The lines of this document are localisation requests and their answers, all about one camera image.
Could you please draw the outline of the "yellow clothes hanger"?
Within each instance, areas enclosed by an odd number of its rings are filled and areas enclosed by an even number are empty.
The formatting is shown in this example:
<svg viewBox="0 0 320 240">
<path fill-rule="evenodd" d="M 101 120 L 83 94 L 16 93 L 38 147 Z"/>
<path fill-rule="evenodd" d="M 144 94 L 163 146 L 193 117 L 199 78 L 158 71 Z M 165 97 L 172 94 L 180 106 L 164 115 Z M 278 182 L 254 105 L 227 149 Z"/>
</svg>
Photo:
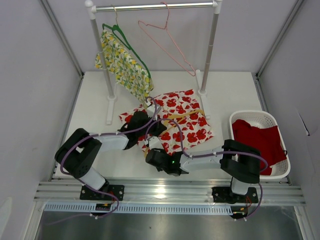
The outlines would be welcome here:
<svg viewBox="0 0 320 240">
<path fill-rule="evenodd" d="M 167 120 L 160 120 L 167 127 L 158 138 L 163 149 L 169 154 L 188 150 L 214 137 L 212 127 L 208 124 L 201 110 L 194 110 L 182 115 L 170 115 Z M 147 154 L 150 150 L 145 140 L 153 135 L 147 134 L 140 138 L 137 145 Z"/>
</svg>

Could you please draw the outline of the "red poppy print skirt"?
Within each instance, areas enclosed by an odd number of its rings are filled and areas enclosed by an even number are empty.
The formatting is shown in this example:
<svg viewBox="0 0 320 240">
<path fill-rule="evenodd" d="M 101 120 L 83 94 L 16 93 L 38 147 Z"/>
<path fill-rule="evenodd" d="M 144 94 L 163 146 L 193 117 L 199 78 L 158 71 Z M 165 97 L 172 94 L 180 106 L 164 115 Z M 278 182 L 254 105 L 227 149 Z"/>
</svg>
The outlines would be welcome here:
<svg viewBox="0 0 320 240">
<path fill-rule="evenodd" d="M 160 106 L 158 117 L 174 120 L 182 131 L 180 135 L 178 127 L 173 122 L 162 122 L 167 130 L 158 138 L 169 155 L 182 150 L 180 142 L 183 142 L 184 150 L 188 150 L 214 137 L 213 129 L 200 108 L 194 89 L 163 93 L 154 99 Z"/>
</svg>

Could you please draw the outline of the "lemon print skirt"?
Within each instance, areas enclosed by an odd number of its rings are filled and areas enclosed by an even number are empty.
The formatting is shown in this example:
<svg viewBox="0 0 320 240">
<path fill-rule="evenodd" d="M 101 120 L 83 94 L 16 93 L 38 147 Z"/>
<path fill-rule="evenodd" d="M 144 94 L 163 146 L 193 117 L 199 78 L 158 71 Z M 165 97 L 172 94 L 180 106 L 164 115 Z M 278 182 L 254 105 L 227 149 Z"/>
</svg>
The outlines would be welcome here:
<svg viewBox="0 0 320 240">
<path fill-rule="evenodd" d="M 128 48 L 111 31 L 104 29 L 100 36 L 106 69 L 139 102 L 143 103 L 154 89 L 151 74 L 131 55 Z"/>
</svg>

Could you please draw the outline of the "green clothes hanger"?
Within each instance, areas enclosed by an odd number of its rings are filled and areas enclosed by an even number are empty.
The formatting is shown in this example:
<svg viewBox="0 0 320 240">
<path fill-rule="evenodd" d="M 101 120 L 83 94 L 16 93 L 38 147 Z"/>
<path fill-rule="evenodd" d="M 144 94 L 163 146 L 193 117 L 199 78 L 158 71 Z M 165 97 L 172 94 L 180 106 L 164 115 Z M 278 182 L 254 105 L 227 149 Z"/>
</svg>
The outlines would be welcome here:
<svg viewBox="0 0 320 240">
<path fill-rule="evenodd" d="M 143 62 L 143 60 L 140 58 L 140 56 L 135 52 L 135 50 L 132 48 L 132 46 L 130 45 L 130 43 L 128 42 L 125 34 L 123 33 L 122 29 L 120 28 L 119 24 L 118 24 L 118 13 L 117 10 L 115 8 L 114 5 L 112 5 L 112 8 L 115 12 L 115 21 L 116 24 L 114 24 L 113 26 L 109 26 L 105 23 L 102 24 L 102 29 L 109 29 L 111 30 L 111 32 L 114 34 L 114 36 L 128 49 L 130 50 L 134 56 L 139 60 L 139 62 L 142 64 L 142 66 L 145 68 L 145 70 L 147 71 L 147 75 L 148 77 L 151 79 L 151 73 L 147 67 L 147 65 Z"/>
</svg>

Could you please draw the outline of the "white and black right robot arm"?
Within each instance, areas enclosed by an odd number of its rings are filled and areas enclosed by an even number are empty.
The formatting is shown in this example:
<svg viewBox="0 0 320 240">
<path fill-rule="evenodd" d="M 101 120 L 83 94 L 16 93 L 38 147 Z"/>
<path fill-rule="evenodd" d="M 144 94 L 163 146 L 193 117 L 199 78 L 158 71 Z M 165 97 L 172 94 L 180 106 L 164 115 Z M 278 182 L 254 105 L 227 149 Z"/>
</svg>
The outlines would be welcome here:
<svg viewBox="0 0 320 240">
<path fill-rule="evenodd" d="M 260 152 L 238 141 L 227 139 L 221 147 L 198 152 L 168 154 L 164 149 L 153 148 L 145 162 L 171 176 L 187 175 L 202 170 L 220 169 L 231 176 L 228 196 L 234 202 L 246 197 L 249 186 L 260 183 Z"/>
</svg>

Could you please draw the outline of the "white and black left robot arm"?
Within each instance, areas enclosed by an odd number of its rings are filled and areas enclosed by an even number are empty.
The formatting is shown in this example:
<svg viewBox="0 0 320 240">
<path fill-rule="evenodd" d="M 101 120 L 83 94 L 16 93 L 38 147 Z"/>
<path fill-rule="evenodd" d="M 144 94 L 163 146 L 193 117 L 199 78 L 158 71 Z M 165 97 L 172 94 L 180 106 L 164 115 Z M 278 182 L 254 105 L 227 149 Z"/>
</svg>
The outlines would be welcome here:
<svg viewBox="0 0 320 240">
<path fill-rule="evenodd" d="M 161 123 L 151 126 L 157 117 L 156 113 L 148 116 L 144 111 L 136 111 L 119 130 L 102 134 L 89 134 L 84 128 L 78 128 L 57 150 L 54 159 L 67 175 L 85 184 L 97 200 L 103 200 L 108 196 L 110 184 L 93 167 L 98 153 L 129 150 L 138 144 L 148 127 L 159 136 L 167 128 Z"/>
</svg>

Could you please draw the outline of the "pink clothes hanger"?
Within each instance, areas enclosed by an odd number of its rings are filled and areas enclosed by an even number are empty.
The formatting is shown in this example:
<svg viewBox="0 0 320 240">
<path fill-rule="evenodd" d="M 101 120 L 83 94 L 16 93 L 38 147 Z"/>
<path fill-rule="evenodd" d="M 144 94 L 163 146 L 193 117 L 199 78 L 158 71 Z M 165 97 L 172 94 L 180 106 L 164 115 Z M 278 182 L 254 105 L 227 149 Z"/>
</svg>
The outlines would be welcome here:
<svg viewBox="0 0 320 240">
<path fill-rule="evenodd" d="M 175 64 L 190 76 L 195 77 L 195 68 L 187 60 L 185 54 L 169 31 L 170 8 L 164 1 L 160 4 L 166 9 L 166 18 L 163 25 L 156 25 L 143 20 L 138 20 L 138 26 L 153 43 L 155 43 L 172 61 L 174 61 Z"/>
</svg>

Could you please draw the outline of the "white plastic laundry basket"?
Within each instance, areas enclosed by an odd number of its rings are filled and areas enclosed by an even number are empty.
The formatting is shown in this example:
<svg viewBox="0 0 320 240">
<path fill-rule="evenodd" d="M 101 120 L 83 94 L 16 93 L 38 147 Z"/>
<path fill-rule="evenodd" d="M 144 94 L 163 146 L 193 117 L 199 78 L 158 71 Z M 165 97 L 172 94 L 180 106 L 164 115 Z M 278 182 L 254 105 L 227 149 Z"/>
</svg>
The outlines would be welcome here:
<svg viewBox="0 0 320 240">
<path fill-rule="evenodd" d="M 230 128 L 230 134 L 231 138 L 235 140 L 234 134 L 233 134 L 233 128 L 232 124 L 236 120 L 244 120 L 247 123 L 249 123 L 251 126 L 265 129 L 265 128 L 271 128 L 274 126 L 278 127 L 278 123 L 276 119 L 268 112 L 261 111 L 261 110 L 239 110 L 235 111 L 231 114 L 229 117 L 229 128 Z M 280 140 L 281 140 L 281 146 L 286 151 L 286 159 L 283 161 L 280 161 L 273 165 L 271 167 L 272 172 L 271 175 L 262 175 L 260 174 L 260 179 L 263 181 L 280 181 L 284 178 L 286 178 L 291 170 L 291 163 L 288 156 L 288 151 L 285 146 L 281 131 L 278 127 Z"/>
</svg>

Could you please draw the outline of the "red garment in basket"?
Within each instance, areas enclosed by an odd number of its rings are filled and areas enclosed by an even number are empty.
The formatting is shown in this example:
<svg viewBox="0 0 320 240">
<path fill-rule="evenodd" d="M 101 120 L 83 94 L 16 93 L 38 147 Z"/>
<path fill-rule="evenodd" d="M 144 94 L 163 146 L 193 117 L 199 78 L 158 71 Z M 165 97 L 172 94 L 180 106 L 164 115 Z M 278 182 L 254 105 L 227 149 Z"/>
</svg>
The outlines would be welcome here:
<svg viewBox="0 0 320 240">
<path fill-rule="evenodd" d="M 238 119 L 232 124 L 232 132 L 237 142 L 257 149 L 261 157 L 267 161 L 267 169 L 264 169 L 265 164 L 263 162 L 260 164 L 262 175 L 270 176 L 272 166 L 287 159 L 287 153 L 281 145 L 277 126 L 258 128 L 242 119 Z"/>
</svg>

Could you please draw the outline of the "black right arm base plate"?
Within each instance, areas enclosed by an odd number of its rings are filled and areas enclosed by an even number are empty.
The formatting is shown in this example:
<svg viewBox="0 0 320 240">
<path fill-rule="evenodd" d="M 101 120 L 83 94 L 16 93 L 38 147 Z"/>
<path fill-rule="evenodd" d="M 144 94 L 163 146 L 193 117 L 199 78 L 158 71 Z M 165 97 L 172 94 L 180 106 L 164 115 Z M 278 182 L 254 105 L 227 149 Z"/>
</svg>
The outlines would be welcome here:
<svg viewBox="0 0 320 240">
<path fill-rule="evenodd" d="M 257 204 L 259 202 L 255 187 L 249 187 L 245 195 L 232 193 L 227 186 L 215 186 L 212 188 L 212 197 L 215 203 L 226 204 Z"/>
</svg>

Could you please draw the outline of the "aluminium mounting rail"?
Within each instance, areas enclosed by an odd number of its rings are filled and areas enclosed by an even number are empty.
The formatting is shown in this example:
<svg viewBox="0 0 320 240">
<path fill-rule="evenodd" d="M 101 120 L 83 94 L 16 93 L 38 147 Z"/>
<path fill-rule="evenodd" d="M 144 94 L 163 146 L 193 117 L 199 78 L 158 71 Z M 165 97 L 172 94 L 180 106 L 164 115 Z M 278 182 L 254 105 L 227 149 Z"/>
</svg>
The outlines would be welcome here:
<svg viewBox="0 0 320 240">
<path fill-rule="evenodd" d="M 174 179 L 110 179 L 112 185 L 124 186 L 123 203 L 204 205 L 213 202 L 212 188 L 227 187 L 225 179 L 174 180 Z M 262 206 L 305 206 L 300 186 L 285 182 L 263 182 L 257 193 Z M 42 181 L 35 192 L 34 201 L 79 201 L 82 185 L 71 178 Z"/>
</svg>

